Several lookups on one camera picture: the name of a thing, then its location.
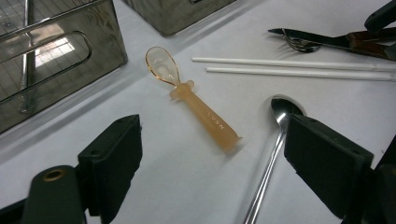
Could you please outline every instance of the orange plastic spoon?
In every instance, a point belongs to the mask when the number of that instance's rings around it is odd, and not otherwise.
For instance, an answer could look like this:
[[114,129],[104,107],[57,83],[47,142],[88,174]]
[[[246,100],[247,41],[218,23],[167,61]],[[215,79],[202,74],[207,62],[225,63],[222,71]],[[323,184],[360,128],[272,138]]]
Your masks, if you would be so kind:
[[146,63],[156,78],[175,87],[170,93],[171,98],[184,101],[221,148],[224,150],[234,148],[240,137],[191,91],[194,86],[193,81],[180,82],[177,65],[168,51],[160,47],[149,49],[146,53]]

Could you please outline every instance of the medicine spoon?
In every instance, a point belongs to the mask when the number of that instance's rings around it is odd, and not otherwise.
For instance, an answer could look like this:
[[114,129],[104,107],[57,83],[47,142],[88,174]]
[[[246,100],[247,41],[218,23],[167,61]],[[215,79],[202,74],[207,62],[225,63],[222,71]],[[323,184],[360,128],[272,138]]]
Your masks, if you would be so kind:
[[175,87],[171,98],[184,101],[221,148],[230,150],[235,146],[239,140],[236,132],[191,91],[193,81],[180,82],[177,65],[168,51],[160,47],[149,49],[146,63],[156,78]]
[[297,114],[306,116],[303,107],[300,106],[296,101],[285,95],[275,95],[271,100],[271,109],[276,119],[276,122],[279,124],[280,133],[276,139],[274,149],[271,152],[270,160],[265,167],[264,174],[262,175],[262,179],[260,180],[260,184],[257,187],[256,194],[251,201],[250,207],[247,211],[244,224],[256,223],[260,206],[262,205],[262,199],[264,197],[265,191],[268,188],[268,183],[274,169],[276,156],[286,140],[286,133],[288,132],[290,115]]

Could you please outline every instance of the metal grommet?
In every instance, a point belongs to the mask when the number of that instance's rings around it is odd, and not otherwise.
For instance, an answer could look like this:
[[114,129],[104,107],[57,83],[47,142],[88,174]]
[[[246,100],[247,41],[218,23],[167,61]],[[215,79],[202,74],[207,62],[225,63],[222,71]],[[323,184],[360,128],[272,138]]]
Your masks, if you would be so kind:
[[65,171],[62,169],[51,170],[44,175],[43,180],[46,182],[55,181],[62,178],[64,174]]

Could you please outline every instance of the fork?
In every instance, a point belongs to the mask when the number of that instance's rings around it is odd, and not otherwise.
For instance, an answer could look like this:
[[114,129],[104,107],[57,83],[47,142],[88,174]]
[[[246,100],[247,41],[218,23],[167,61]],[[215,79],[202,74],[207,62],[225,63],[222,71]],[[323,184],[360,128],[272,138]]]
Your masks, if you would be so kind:
[[284,29],[282,29],[282,31],[283,31],[283,38],[292,49],[295,49],[302,53],[312,53],[320,49],[321,46],[320,44],[302,39],[291,38],[286,34]]

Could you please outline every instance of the stainless steel tray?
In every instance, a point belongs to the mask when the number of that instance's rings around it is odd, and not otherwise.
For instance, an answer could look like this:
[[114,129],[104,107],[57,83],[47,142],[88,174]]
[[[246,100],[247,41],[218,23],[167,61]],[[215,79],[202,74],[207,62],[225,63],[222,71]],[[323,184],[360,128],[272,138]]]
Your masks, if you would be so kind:
[[123,0],[161,35],[187,28],[235,0]]

